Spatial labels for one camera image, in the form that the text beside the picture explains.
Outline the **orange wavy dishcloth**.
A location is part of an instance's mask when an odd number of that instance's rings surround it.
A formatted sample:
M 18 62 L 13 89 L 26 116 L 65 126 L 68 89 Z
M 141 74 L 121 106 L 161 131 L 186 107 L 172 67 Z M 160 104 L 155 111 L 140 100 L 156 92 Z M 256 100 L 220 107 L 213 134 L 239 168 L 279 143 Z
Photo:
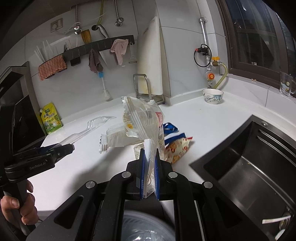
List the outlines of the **orange wavy dishcloth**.
M 38 67 L 38 74 L 41 81 L 67 69 L 67 64 L 62 55 L 58 55 Z

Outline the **clear plastic fork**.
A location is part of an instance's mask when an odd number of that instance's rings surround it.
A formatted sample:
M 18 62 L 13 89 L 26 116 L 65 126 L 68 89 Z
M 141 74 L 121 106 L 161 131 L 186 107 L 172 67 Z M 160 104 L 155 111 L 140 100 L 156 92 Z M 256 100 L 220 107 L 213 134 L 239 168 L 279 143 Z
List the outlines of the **clear plastic fork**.
M 81 138 L 85 137 L 89 133 L 93 132 L 97 128 L 101 127 L 105 123 L 107 123 L 109 120 L 115 119 L 115 116 L 99 116 L 97 118 L 94 118 L 93 120 L 88 121 L 87 128 L 79 133 L 73 133 L 66 139 L 62 140 L 60 143 L 55 144 L 53 148 L 60 147 L 67 144 L 74 144 Z

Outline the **wall power socket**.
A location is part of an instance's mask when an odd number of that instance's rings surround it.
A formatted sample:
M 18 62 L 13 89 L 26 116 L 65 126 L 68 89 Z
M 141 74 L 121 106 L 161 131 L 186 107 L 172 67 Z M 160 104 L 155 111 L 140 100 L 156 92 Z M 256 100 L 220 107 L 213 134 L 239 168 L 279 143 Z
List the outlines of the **wall power socket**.
M 50 32 L 53 33 L 58 29 L 63 28 L 63 19 L 59 18 L 58 20 L 55 20 L 53 22 L 51 22 L 50 24 Z

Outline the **metal cutting board rack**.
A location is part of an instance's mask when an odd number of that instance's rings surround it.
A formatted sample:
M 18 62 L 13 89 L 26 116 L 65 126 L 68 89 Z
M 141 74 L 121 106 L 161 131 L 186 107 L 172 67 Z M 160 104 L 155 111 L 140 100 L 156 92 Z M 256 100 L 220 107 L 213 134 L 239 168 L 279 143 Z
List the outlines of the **metal cutting board rack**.
M 138 99 L 147 102 L 154 100 L 157 104 L 165 103 L 161 74 L 147 76 L 146 74 L 136 73 L 133 75 L 132 79 Z

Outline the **clear glass mug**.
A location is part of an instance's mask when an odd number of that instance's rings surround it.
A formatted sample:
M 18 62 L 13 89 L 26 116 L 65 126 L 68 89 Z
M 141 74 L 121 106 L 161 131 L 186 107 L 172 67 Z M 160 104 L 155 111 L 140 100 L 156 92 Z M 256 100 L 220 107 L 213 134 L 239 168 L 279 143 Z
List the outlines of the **clear glass mug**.
M 280 72 L 280 93 L 285 96 L 295 94 L 295 79 L 290 74 Z

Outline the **dark purple hanging cloth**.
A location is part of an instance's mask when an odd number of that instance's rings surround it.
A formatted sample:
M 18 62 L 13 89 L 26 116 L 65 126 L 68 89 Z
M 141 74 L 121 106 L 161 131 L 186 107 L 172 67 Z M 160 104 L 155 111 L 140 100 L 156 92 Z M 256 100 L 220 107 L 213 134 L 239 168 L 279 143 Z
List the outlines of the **dark purple hanging cloth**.
M 89 69 L 94 73 L 103 71 L 103 66 L 99 59 L 100 54 L 95 50 L 91 49 L 89 52 Z

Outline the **white patterned ceramic bowl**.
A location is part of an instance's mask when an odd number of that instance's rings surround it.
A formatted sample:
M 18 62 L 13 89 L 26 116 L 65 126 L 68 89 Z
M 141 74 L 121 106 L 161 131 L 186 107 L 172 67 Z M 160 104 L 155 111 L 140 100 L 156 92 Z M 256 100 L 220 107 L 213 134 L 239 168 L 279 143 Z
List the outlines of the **white patterned ceramic bowl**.
M 207 88 L 202 90 L 204 100 L 209 104 L 219 104 L 224 92 L 218 89 Z

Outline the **grey gas pipe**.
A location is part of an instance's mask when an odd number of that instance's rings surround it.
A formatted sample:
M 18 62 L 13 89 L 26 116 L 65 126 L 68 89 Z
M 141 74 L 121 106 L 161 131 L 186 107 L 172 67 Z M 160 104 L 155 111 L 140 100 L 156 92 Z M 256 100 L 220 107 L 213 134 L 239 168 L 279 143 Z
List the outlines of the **grey gas pipe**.
M 206 18 L 205 17 L 201 17 L 199 18 L 199 23 L 201 26 L 201 30 L 202 30 L 202 35 L 203 35 L 203 43 L 201 44 L 201 47 L 203 49 L 207 49 L 207 53 L 205 54 L 205 58 L 206 58 L 206 69 L 207 71 L 211 70 L 211 58 L 212 58 L 212 52 L 211 49 L 209 47 L 208 44 L 208 36 L 207 36 L 207 31 L 206 31 Z

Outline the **red patterned snack wrapper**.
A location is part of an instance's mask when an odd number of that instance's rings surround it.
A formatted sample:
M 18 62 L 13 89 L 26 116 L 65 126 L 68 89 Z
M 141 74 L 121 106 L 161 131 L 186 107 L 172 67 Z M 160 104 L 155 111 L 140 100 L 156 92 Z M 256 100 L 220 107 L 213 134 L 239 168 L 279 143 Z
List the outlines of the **red patterned snack wrapper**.
M 190 142 L 193 140 L 192 137 L 189 138 L 179 138 L 165 148 L 165 161 L 174 164 L 179 161 L 182 156 L 189 150 Z

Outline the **yellow gas valve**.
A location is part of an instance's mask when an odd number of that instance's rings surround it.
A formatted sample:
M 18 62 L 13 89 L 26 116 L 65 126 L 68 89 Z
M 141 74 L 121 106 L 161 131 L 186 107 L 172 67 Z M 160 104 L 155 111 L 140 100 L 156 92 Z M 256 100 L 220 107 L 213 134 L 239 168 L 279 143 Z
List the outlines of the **yellow gas valve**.
M 220 57 L 219 56 L 215 56 L 215 57 L 212 57 L 212 62 L 211 62 L 211 65 L 214 66 L 214 67 L 220 67 L 222 66 L 222 62 L 220 61 Z

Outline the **clear plastic snack bag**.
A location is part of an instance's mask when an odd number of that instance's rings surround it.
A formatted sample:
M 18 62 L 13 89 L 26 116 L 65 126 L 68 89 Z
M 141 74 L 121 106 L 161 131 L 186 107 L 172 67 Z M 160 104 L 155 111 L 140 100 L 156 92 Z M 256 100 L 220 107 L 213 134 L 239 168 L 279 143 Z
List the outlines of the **clear plastic snack bag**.
M 154 163 L 157 153 L 165 159 L 164 114 L 152 99 L 145 101 L 135 97 L 124 96 L 123 123 L 129 138 L 140 140 L 140 149 L 144 150 L 143 197 L 147 198 L 155 190 Z

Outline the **white cutting board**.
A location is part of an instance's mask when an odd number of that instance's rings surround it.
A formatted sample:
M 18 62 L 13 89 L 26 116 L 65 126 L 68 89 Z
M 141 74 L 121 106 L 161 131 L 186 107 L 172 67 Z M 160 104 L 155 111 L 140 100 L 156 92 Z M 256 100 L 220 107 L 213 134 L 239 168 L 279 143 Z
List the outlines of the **white cutting board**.
M 137 37 L 137 72 L 162 75 L 159 18 L 155 16 Z

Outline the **pink hanging cloth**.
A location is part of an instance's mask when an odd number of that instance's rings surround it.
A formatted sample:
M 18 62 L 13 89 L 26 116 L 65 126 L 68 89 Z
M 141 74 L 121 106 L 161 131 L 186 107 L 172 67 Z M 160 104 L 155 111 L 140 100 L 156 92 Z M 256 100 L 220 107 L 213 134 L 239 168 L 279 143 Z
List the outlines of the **pink hanging cloth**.
M 115 54 L 118 65 L 123 63 L 123 56 L 126 54 L 128 43 L 128 39 L 116 39 L 111 46 L 110 52 Z

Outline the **black wall rail rack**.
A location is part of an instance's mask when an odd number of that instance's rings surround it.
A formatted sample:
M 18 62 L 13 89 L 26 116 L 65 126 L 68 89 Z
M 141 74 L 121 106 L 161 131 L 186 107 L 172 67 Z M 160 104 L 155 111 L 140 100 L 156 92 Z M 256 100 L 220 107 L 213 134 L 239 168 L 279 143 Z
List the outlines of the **black wall rail rack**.
M 84 55 L 88 55 L 91 49 L 96 50 L 97 52 L 109 50 L 114 41 L 116 39 L 128 39 L 128 42 L 132 42 L 134 44 L 134 35 L 126 35 L 126 36 L 119 36 L 119 37 L 113 37 L 113 38 L 107 38 L 99 41 L 94 41 L 88 44 L 84 44 L 81 46 L 78 46 L 76 48 L 70 49 L 64 53 L 62 53 L 63 59 L 65 62 L 69 62 L 75 58 L 82 57 Z

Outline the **yellow green seasoning pouch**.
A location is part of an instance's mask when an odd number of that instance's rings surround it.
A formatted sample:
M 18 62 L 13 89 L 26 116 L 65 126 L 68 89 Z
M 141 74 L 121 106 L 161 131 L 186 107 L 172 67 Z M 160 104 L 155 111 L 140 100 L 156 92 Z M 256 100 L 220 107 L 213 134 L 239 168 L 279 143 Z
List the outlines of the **yellow green seasoning pouch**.
M 48 135 L 62 128 L 63 125 L 53 102 L 40 109 L 40 113 L 42 123 Z

